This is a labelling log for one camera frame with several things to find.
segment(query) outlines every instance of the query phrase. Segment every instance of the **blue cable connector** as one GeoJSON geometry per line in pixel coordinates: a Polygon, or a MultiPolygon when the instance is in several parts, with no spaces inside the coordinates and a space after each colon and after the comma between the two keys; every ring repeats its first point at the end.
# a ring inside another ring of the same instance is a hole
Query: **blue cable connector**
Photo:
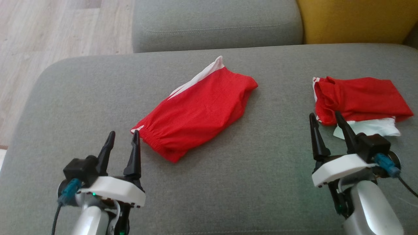
{"type": "Polygon", "coordinates": [[[400,169],[395,166],[395,163],[387,157],[385,154],[378,153],[374,159],[375,163],[377,163],[380,167],[382,167],[390,177],[392,178],[399,178],[400,169]]]}
{"type": "Polygon", "coordinates": [[[79,179],[72,179],[67,187],[62,190],[61,196],[58,198],[58,204],[62,204],[63,206],[68,205],[80,188],[81,181],[79,179]]]}

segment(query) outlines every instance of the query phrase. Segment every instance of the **black cable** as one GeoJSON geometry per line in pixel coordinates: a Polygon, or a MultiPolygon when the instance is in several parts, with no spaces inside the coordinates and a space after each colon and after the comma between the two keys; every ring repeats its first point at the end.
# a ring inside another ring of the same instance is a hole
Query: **black cable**
{"type": "Polygon", "coordinates": [[[398,177],[398,179],[405,186],[405,188],[408,189],[408,191],[410,191],[415,197],[418,197],[418,194],[415,191],[413,191],[412,188],[409,187],[409,185],[407,185],[400,176],[398,177]]]}
{"type": "Polygon", "coordinates": [[[62,203],[58,203],[58,207],[55,212],[54,222],[52,224],[52,232],[51,235],[55,235],[55,227],[56,227],[56,221],[58,220],[59,211],[61,210],[62,203]]]}

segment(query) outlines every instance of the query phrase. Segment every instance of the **yellow cushion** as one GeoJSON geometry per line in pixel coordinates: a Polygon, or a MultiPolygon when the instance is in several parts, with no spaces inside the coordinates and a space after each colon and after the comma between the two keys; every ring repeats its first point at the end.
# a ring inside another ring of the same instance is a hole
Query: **yellow cushion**
{"type": "Polygon", "coordinates": [[[306,44],[402,43],[418,0],[298,0],[306,44]]]}

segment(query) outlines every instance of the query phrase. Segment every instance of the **red garment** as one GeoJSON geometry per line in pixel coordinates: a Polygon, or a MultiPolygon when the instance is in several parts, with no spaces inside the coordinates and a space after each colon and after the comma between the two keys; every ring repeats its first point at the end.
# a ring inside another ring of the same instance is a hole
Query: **red garment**
{"type": "Polygon", "coordinates": [[[323,125],[335,125],[334,111],[347,121],[396,117],[403,121],[413,113],[390,80],[364,77],[338,80],[332,77],[314,78],[317,96],[315,111],[323,125]]]}
{"type": "Polygon", "coordinates": [[[177,162],[244,114],[253,78],[229,71],[222,57],[176,89],[131,130],[161,156],[177,162]]]}

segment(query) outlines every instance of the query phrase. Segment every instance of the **couch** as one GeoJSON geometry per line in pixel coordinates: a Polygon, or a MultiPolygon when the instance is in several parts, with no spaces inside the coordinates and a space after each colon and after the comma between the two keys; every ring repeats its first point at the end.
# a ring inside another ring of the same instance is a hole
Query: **couch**
{"type": "MultiPolygon", "coordinates": [[[[0,172],[2,234],[48,234],[62,169],[97,155],[111,130],[108,172],[122,175],[130,128],[219,55],[259,87],[242,118],[177,164],[141,143],[147,200],[131,211],[130,234],[344,234],[328,189],[311,180],[311,79],[390,79],[416,113],[418,51],[384,43],[300,45],[294,1],[176,2],[136,2],[133,48],[141,53],[65,59],[42,73],[0,172]]],[[[418,121],[397,127],[402,136],[388,140],[403,178],[418,189],[418,121]]],[[[332,153],[346,151],[332,127],[320,129],[332,153]]],[[[396,180],[378,182],[405,233],[417,232],[411,204],[418,200],[396,180]]],[[[80,212],[63,208],[56,234],[69,234],[80,212]]]]}

